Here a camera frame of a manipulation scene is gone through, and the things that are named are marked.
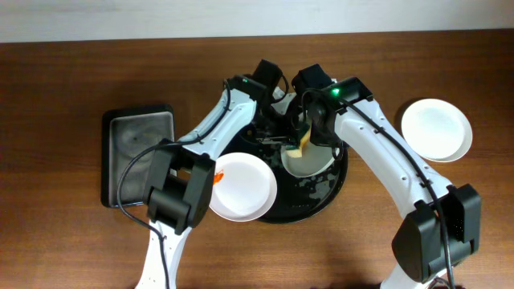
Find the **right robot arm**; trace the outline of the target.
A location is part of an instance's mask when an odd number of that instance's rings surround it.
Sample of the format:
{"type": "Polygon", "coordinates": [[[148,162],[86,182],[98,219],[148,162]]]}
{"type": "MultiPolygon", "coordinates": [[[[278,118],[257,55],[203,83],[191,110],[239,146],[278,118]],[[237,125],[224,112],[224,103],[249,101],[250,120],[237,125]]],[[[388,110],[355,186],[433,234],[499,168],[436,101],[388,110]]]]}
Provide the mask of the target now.
{"type": "Polygon", "coordinates": [[[482,199],[432,169],[385,118],[357,78],[333,81],[314,64],[292,87],[312,125],[311,142],[351,147],[385,186],[402,217],[392,241],[396,265],[382,288],[456,286],[453,268],[479,249],[482,199]]]}

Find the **white plate bottom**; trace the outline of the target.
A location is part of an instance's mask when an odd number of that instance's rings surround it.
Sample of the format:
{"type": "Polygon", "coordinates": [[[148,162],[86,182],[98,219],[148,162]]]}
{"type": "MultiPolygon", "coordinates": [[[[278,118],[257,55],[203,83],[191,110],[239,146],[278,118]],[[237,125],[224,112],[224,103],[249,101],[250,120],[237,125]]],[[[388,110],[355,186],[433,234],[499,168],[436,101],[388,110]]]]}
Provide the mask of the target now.
{"type": "Polygon", "coordinates": [[[261,218],[274,205],[278,185],[264,161],[248,153],[228,153],[216,160],[215,173],[223,179],[213,185],[210,209],[232,222],[261,218]]]}

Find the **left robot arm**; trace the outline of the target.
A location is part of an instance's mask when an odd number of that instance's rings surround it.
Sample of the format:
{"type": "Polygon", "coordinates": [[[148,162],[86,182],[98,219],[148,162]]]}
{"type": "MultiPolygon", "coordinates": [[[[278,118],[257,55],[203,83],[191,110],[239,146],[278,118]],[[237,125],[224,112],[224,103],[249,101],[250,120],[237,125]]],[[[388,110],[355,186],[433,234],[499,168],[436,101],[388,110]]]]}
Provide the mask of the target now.
{"type": "Polygon", "coordinates": [[[216,161],[230,142],[251,124],[272,125],[273,92],[284,74],[265,59],[250,75],[223,82],[219,102],[191,132],[179,140],[163,139],[137,154],[124,169],[152,157],[142,193],[147,220],[128,218],[149,230],[149,246],[139,288],[174,288],[186,239],[206,214],[215,179],[216,161]]]}

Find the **white plate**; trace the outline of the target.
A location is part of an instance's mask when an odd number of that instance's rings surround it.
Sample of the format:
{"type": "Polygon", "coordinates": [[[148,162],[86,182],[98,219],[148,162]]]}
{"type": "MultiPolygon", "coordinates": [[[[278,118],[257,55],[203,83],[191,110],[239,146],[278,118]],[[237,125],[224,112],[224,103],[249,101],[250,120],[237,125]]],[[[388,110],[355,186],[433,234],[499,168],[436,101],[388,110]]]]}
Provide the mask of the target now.
{"type": "Polygon", "coordinates": [[[210,209],[232,222],[261,218],[274,205],[278,185],[264,161],[248,153],[228,153],[216,160],[215,173],[223,179],[213,185],[210,209]]]}
{"type": "Polygon", "coordinates": [[[293,152],[291,145],[282,145],[280,156],[283,167],[294,177],[311,177],[324,172],[334,161],[332,149],[314,145],[308,140],[301,149],[302,155],[293,152]]]}
{"type": "Polygon", "coordinates": [[[401,130],[407,144],[421,157],[452,162],[470,150],[471,123],[453,104],[438,99],[413,102],[402,114],[401,130]]]}

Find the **round black serving tray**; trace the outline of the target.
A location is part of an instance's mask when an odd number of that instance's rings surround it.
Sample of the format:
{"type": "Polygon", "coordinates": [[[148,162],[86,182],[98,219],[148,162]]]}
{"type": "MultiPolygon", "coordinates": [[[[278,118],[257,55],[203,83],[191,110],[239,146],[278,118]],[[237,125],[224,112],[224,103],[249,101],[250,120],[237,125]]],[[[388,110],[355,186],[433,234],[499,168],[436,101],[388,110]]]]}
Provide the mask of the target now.
{"type": "Polygon", "coordinates": [[[252,140],[246,129],[234,137],[224,153],[248,153],[271,168],[278,191],[274,205],[259,220],[285,224],[310,218],[328,206],[341,191],[348,171],[348,152],[324,172],[311,177],[294,177],[283,167],[280,144],[262,144],[252,140]]]}

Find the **green yellow sponge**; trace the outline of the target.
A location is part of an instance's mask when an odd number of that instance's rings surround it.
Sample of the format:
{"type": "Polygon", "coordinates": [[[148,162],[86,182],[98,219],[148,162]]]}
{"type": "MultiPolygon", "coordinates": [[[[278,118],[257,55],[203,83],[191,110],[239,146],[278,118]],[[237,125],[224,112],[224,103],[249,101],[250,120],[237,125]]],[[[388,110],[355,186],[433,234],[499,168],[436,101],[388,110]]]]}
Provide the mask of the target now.
{"type": "Polygon", "coordinates": [[[301,158],[304,146],[309,142],[311,136],[312,125],[303,123],[295,133],[295,144],[291,144],[285,149],[285,153],[291,158],[301,158]]]}

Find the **metal soapy water tray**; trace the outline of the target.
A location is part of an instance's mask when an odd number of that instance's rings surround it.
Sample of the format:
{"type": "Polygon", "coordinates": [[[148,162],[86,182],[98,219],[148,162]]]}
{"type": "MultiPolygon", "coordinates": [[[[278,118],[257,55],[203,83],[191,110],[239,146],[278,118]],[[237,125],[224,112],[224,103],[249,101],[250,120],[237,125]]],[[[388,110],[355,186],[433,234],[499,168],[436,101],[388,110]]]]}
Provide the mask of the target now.
{"type": "Polygon", "coordinates": [[[101,125],[101,204],[116,208],[117,187],[129,162],[161,140],[173,138],[173,109],[168,104],[105,112],[101,125]]]}

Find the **orange sauce stain bottom plate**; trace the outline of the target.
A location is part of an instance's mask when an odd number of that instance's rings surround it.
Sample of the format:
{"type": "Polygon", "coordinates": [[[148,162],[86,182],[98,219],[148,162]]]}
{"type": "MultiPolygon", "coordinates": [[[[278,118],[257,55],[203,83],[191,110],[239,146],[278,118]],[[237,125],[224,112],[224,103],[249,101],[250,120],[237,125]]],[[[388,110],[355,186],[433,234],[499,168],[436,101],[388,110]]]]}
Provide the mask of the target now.
{"type": "Polygon", "coordinates": [[[218,184],[222,179],[223,179],[223,176],[224,176],[224,172],[223,170],[220,170],[218,171],[215,175],[214,175],[214,184],[218,184]]]}

